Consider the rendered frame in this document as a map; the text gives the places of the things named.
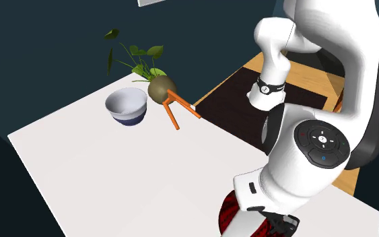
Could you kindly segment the red patterned round plate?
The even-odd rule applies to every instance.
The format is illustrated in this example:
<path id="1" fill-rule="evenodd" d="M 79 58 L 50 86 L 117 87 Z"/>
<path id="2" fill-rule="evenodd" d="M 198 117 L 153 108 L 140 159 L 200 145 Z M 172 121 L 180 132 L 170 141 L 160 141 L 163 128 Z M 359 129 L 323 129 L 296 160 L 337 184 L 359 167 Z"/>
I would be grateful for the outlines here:
<path id="1" fill-rule="evenodd" d="M 238 202 L 234 191 L 231 191 L 223 200 L 221 209 L 219 211 L 218 226 L 221 234 L 224 233 L 226 228 L 229 226 L 230 222 L 233 220 L 237 212 L 239 211 Z M 250 237 L 284 237 L 283 234 L 277 232 L 271 233 L 273 228 L 271 222 L 266 219 L 262 224 L 255 230 Z"/>

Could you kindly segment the dark rug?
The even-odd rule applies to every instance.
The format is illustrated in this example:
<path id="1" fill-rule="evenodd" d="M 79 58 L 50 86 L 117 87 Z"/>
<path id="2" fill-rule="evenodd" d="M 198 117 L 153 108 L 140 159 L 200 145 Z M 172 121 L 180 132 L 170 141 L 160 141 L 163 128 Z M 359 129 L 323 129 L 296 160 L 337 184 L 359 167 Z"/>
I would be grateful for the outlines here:
<path id="1" fill-rule="evenodd" d="M 196 106 L 196 112 L 210 123 L 266 152 L 262 131 L 269 113 L 252 106 L 247 97 L 259 75 L 251 69 L 240 68 L 203 99 Z"/>

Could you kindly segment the potted plant on orange stand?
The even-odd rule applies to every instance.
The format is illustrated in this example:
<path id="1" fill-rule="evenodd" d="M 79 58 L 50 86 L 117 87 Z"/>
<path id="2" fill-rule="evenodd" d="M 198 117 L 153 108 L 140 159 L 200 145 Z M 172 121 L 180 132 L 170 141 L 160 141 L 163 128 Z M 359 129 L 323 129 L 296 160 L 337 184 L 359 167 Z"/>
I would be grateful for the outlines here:
<path id="1" fill-rule="evenodd" d="M 114 59 L 113 48 L 111 48 L 109 50 L 107 60 L 107 75 L 110 75 L 112 63 L 115 61 L 122 65 L 130 67 L 132 69 L 132 73 L 136 73 L 137 75 L 143 77 L 143 79 L 137 79 L 134 80 L 134 82 L 147 82 L 149 84 L 147 89 L 149 97 L 154 102 L 161 104 L 165 108 L 176 130 L 179 130 L 180 127 L 169 107 L 169 104 L 173 102 L 179 103 L 191 114 L 195 115 L 198 119 L 201 118 L 201 115 L 192 109 L 191 104 L 177 94 L 177 86 L 174 81 L 169 78 L 161 69 L 155 68 L 154 60 L 162 56 L 164 51 L 163 46 L 152 46 L 148 50 L 143 50 L 138 48 L 136 45 L 131 45 L 129 48 L 127 48 L 121 42 L 120 45 L 129 55 L 134 65 L 130 65 L 118 59 Z"/>

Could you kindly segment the white bowl with blue base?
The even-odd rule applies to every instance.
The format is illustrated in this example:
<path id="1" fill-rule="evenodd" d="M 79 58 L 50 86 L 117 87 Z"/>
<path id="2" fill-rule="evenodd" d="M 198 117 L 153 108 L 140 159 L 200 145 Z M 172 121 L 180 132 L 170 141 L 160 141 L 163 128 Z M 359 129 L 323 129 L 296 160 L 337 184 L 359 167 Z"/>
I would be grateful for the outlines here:
<path id="1" fill-rule="evenodd" d="M 147 94 L 139 88 L 122 88 L 107 97 L 105 107 L 120 124 L 134 126 L 145 117 Z"/>

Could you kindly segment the grey framed wall picture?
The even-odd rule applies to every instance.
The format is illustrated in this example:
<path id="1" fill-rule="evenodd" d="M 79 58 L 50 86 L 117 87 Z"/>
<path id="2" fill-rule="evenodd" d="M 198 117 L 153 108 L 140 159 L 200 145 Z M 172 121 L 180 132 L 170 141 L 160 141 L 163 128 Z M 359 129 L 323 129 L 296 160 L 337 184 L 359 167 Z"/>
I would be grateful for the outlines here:
<path id="1" fill-rule="evenodd" d="M 137 0 L 137 4 L 139 7 L 145 7 L 145 6 L 153 5 L 162 1 L 165 1 L 165 0 Z"/>

